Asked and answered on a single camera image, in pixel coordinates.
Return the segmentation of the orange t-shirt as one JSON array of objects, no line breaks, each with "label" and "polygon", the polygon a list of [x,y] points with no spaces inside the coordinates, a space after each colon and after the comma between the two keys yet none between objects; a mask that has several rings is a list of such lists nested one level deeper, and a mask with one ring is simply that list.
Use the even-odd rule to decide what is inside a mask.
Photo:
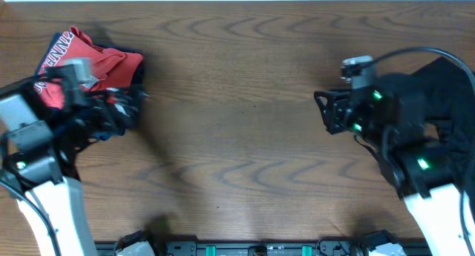
[{"label": "orange t-shirt", "polygon": [[78,27],[55,33],[36,74],[49,68],[78,64],[80,88],[86,92],[140,84],[143,55],[125,48],[98,45]]}]

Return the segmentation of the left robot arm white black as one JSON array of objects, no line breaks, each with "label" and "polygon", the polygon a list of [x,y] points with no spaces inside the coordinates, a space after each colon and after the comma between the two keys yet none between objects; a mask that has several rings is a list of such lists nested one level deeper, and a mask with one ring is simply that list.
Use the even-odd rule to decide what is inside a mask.
[{"label": "left robot arm white black", "polygon": [[147,95],[141,83],[85,92],[87,74],[79,65],[53,67],[1,89],[1,186],[41,255],[114,254],[92,236],[76,158],[136,127]]}]

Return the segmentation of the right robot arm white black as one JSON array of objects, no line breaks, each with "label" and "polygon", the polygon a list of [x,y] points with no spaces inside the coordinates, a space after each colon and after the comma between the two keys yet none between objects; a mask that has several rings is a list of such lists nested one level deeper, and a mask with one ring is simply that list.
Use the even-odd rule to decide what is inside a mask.
[{"label": "right robot arm white black", "polygon": [[474,92],[464,77],[389,73],[314,93],[331,134],[367,149],[432,255],[474,253]]}]

